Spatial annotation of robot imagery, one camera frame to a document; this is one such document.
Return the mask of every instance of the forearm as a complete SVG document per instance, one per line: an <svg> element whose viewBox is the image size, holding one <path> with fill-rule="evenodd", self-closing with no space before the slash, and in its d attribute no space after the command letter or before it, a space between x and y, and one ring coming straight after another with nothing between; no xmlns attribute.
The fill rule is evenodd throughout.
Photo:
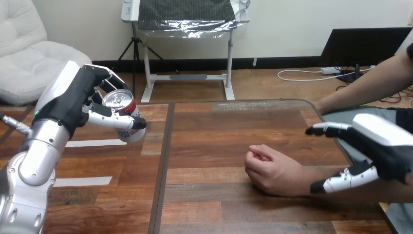
<svg viewBox="0 0 413 234"><path fill-rule="evenodd" d="M322 114L377 101L413 84L413 60L407 52L396 55L367 72L349 86L316 102Z"/></svg>
<svg viewBox="0 0 413 234"><path fill-rule="evenodd" d="M330 168L317 168L312 170L314 171L308 174L308 178L306 179L306 181L308 181L308 184L306 185L308 186L308 190L312 183L329 178L337 172L337 170ZM378 179L357 188L348 189L337 193L310 196L351 200L357 202L412 203L413 187L404 185L398 181L384 181L382 179Z"/></svg>

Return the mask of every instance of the tripod stand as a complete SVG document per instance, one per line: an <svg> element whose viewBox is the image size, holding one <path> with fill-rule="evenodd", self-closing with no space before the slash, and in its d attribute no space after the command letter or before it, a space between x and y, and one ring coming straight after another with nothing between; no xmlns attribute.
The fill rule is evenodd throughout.
<svg viewBox="0 0 413 234"><path fill-rule="evenodd" d="M119 59L117 60L118 62L120 62L123 58L123 56L125 55L126 51L129 50L129 47L132 45L133 43L133 75L132 75L132 92L133 92L133 96L135 96L135 69L136 69L136 61L140 61L139 59L139 49L138 49L138 43L142 43L142 40L136 36L136 31L135 31L135 26L134 23L132 22L132 31L133 31L133 36L131 41L129 42L128 46L126 47L126 49L123 51L122 55L119 57ZM154 55L156 55L164 64L166 64L168 67L172 67L165 59L163 59L158 53L156 53L154 50L152 50L149 46L148 46L148 50L151 51ZM172 70L176 71L176 74L179 74L179 71L177 69L172 68Z"/></svg>

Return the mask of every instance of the power strip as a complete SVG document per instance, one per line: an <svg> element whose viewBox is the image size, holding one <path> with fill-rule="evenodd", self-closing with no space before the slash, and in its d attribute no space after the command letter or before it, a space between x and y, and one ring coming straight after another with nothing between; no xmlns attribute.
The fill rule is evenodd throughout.
<svg viewBox="0 0 413 234"><path fill-rule="evenodd" d="M322 67L321 68L321 73L324 74L324 75L335 74L335 73L340 73L340 70L337 70L334 67Z"/></svg>

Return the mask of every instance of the silver robotic arm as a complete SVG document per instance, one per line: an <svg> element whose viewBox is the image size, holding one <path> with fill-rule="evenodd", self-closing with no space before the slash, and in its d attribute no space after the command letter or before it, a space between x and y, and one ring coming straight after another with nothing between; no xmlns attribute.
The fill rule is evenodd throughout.
<svg viewBox="0 0 413 234"><path fill-rule="evenodd" d="M355 188L378 178L413 185L413 135L381 117L358 114L352 125L318 123L307 129L306 134L341 138L372 161L359 162L314 183L313 194Z"/></svg>
<svg viewBox="0 0 413 234"><path fill-rule="evenodd" d="M102 106L96 86L108 93L128 89L108 68L88 64L81 68L70 61L40 97L32 128L0 116L27 135L18 154L0 169L0 234L41 233L55 167L77 127L86 122L124 129L146 127L143 118Z"/></svg>

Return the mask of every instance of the white armchair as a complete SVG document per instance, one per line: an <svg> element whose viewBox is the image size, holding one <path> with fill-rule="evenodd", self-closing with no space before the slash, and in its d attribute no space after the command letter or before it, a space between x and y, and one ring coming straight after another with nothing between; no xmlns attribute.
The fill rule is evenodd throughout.
<svg viewBox="0 0 413 234"><path fill-rule="evenodd" d="M47 41L31 0L0 0L1 100L13 105L37 100L69 60L92 63L70 46Z"/></svg>

